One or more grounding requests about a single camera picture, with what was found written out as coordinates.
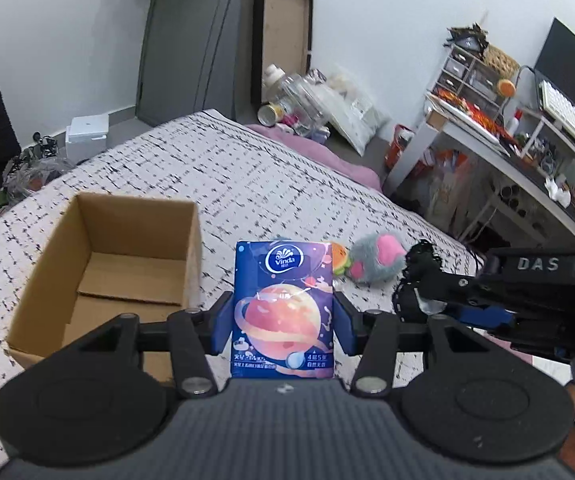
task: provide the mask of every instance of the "patterned bedsheet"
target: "patterned bedsheet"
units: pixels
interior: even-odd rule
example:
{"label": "patterned bedsheet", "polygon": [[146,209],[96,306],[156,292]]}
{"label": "patterned bedsheet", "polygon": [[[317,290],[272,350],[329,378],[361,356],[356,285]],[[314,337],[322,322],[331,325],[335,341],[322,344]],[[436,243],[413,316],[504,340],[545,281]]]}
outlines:
{"label": "patterned bedsheet", "polygon": [[[197,202],[206,307],[232,289],[234,247],[240,239],[281,235],[350,245],[363,235],[388,230],[399,235],[405,248],[420,238],[434,242],[449,272],[475,272],[474,259],[461,244],[383,195],[217,112],[200,112],[95,157],[0,218],[0,386],[20,372],[4,350],[14,306],[54,223],[81,190]],[[357,308],[392,308],[394,283],[357,287],[345,282],[343,288]],[[335,360],[337,374],[347,381],[357,359],[336,345]],[[229,351],[210,358],[221,386],[229,375],[228,361]],[[405,354],[398,360],[396,381],[406,383],[420,370],[420,357]],[[0,445],[0,464],[5,459]]]}

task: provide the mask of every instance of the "woven basket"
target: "woven basket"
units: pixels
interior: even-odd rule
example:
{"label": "woven basket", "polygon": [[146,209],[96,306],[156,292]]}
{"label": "woven basket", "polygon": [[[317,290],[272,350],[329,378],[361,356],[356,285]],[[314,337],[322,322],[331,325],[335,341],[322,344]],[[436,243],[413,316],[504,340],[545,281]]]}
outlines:
{"label": "woven basket", "polygon": [[514,59],[493,44],[485,49],[483,61],[505,79],[512,79],[512,76],[520,68],[520,65]]}

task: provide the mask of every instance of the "black round disc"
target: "black round disc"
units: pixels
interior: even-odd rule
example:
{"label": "black round disc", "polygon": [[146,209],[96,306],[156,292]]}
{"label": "black round disc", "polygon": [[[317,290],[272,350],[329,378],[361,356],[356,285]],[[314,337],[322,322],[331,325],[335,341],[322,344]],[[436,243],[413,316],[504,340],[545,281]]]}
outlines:
{"label": "black round disc", "polygon": [[0,437],[43,465],[102,462],[134,449],[160,427],[162,387],[103,355],[39,363],[0,390]]}
{"label": "black round disc", "polygon": [[453,364],[435,365],[403,391],[403,415],[426,442],[455,458],[496,464],[560,448],[574,422],[560,384],[514,357],[461,354]]}

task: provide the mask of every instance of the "white box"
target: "white box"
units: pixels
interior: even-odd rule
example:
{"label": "white box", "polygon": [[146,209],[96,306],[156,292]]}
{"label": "white box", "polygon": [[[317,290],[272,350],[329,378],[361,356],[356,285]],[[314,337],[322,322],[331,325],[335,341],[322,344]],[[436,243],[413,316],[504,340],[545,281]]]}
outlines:
{"label": "white box", "polygon": [[67,158],[74,164],[87,160],[107,149],[109,115],[75,117],[65,131]]}

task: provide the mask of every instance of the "white wall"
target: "white wall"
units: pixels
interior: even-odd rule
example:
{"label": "white wall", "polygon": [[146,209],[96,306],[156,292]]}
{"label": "white wall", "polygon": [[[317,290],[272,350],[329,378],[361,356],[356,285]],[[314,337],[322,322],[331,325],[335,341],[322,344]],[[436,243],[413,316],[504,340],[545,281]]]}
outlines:
{"label": "white wall", "polygon": [[487,11],[488,40],[533,66],[553,17],[575,33],[575,0],[314,0],[314,66],[354,75],[395,123],[412,125],[450,26]]}
{"label": "white wall", "polygon": [[0,0],[0,89],[21,146],[136,103],[150,0]]}

